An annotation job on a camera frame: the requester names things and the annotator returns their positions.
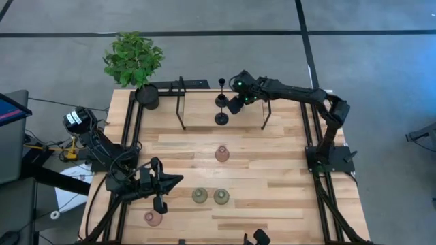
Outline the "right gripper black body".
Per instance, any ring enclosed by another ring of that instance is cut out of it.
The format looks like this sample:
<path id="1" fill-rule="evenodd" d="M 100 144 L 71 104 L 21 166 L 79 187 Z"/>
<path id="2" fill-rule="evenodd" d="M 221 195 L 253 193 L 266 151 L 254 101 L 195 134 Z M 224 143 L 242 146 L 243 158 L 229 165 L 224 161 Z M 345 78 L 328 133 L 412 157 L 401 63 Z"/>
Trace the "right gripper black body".
<path id="1" fill-rule="evenodd" d="M 236 93 L 228 102 L 231 114 L 238 114 L 244 105 L 262 99 L 259 82 L 248 71 L 242 70 L 239 74 L 231 77 L 229 86 Z"/>

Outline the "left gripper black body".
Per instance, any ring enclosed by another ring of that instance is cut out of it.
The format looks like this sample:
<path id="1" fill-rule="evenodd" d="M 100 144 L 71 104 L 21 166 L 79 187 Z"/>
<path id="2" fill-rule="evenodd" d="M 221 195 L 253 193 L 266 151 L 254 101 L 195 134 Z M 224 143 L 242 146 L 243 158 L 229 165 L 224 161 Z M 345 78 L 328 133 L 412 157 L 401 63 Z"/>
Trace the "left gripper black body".
<path id="1" fill-rule="evenodd" d="M 166 214 L 168 212 L 168 205 L 164 202 L 162 195 L 164 189 L 162 187 L 163 181 L 161 180 L 161 161 L 157 157 L 151 160 L 140 168 L 139 179 L 139 197 L 147 198 L 155 195 L 153 198 L 153 209 L 159 214 Z"/>

